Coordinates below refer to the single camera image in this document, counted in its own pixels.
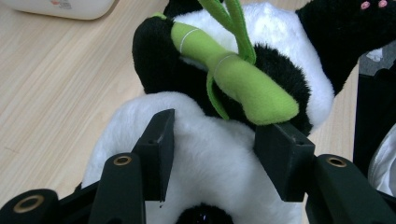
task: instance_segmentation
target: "white plastic box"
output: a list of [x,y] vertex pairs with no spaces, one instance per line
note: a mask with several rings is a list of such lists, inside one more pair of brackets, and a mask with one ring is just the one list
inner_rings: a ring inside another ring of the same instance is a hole
[[111,8],[114,0],[1,0],[19,11],[78,20],[97,19]]

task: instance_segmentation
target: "wood grain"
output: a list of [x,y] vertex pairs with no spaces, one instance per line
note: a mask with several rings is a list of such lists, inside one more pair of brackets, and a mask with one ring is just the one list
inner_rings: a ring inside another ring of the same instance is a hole
[[[306,0],[270,2],[295,9]],[[60,198],[73,192],[112,113],[143,94],[134,30],[165,4],[120,0],[98,20],[77,21],[0,3],[0,206],[29,189],[55,189]],[[356,92],[355,69],[310,136],[317,154],[351,158]]]

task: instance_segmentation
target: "white plush belly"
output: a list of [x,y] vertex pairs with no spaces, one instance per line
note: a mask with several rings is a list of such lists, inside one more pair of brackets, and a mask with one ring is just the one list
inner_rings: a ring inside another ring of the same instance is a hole
[[[282,10],[269,3],[244,5],[243,9],[252,44],[277,49],[296,67],[302,69],[311,93],[306,109],[307,115],[315,129],[331,111],[333,89],[330,80],[323,73],[318,54],[306,36],[297,15],[293,11]],[[198,27],[216,39],[224,48],[237,52],[233,35],[206,11],[182,15],[176,17],[175,21]]]

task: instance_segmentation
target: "gray carpet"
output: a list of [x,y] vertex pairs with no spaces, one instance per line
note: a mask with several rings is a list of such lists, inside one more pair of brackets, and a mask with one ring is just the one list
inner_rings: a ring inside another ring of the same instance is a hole
[[359,73],[373,76],[379,69],[390,68],[393,65],[393,61],[396,60],[396,41],[382,48],[383,58],[379,62],[374,62],[366,55],[367,53],[363,54],[360,58]]

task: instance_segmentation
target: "panda plush toy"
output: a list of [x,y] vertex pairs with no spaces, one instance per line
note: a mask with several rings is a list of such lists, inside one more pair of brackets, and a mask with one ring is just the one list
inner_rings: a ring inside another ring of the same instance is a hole
[[[290,122],[306,135],[327,118],[359,57],[396,38],[394,0],[313,0],[296,11],[262,2],[242,10],[255,67],[295,100]],[[114,114],[82,187],[100,179],[109,157],[131,150],[154,114],[174,108],[175,158],[166,200],[146,202],[148,223],[300,223],[301,205],[280,200],[254,155],[253,130],[260,123],[215,82],[213,92],[229,119],[219,117],[207,96],[207,67],[175,46],[177,23],[238,51],[234,36],[196,0],[170,0],[163,16],[143,21],[133,56],[147,95]]]

